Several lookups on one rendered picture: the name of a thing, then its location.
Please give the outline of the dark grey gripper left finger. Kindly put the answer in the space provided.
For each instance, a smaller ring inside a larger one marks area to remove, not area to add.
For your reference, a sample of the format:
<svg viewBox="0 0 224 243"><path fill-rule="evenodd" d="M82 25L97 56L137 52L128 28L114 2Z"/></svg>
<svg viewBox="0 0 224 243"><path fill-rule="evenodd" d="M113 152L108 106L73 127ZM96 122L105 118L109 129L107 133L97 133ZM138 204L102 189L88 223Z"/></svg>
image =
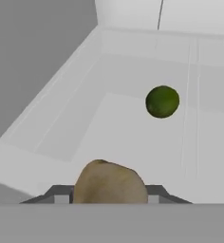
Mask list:
<svg viewBox="0 0 224 243"><path fill-rule="evenodd" d="M73 185L52 185L44 194L23 201L23 204L71 204L73 190Z"/></svg>

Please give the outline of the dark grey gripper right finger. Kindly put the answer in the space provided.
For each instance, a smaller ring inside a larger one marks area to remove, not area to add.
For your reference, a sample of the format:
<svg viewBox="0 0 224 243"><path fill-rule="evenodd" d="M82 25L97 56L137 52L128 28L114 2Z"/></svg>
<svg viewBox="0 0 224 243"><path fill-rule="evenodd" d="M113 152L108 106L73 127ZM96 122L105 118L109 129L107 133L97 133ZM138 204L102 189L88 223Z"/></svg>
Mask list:
<svg viewBox="0 0 224 243"><path fill-rule="evenodd" d="M162 185L147 185L148 202L155 204L177 203L190 204L190 201L170 195Z"/></svg>

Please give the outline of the beige garlic bulb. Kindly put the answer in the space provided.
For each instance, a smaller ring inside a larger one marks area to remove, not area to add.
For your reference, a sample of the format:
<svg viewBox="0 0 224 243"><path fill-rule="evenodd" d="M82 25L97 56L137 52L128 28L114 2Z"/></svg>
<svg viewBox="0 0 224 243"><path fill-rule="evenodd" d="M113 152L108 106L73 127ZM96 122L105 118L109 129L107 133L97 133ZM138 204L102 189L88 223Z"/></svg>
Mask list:
<svg viewBox="0 0 224 243"><path fill-rule="evenodd" d="M148 202L148 193L135 170L94 159L84 167L74 185L73 202L141 204Z"/></svg>

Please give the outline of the green lime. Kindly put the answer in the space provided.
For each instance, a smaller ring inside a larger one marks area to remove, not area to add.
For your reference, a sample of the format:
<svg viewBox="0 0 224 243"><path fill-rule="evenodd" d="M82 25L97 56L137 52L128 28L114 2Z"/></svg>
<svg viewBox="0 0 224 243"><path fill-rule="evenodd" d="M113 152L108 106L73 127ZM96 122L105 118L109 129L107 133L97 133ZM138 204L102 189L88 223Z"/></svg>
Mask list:
<svg viewBox="0 0 224 243"><path fill-rule="evenodd" d="M147 112L158 119L172 116L179 106L177 91L167 85L154 87L145 98Z"/></svg>

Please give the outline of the white fridge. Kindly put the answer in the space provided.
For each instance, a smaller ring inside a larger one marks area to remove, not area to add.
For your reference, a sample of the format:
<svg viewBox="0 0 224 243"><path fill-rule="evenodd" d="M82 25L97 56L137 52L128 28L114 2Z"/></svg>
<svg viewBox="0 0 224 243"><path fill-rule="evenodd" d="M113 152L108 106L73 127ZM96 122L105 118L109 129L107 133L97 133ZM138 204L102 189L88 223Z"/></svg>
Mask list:
<svg viewBox="0 0 224 243"><path fill-rule="evenodd" d="M224 203L224 0L96 0L98 24L0 138L0 183L36 196L93 159ZM179 95L151 116L147 94Z"/></svg>

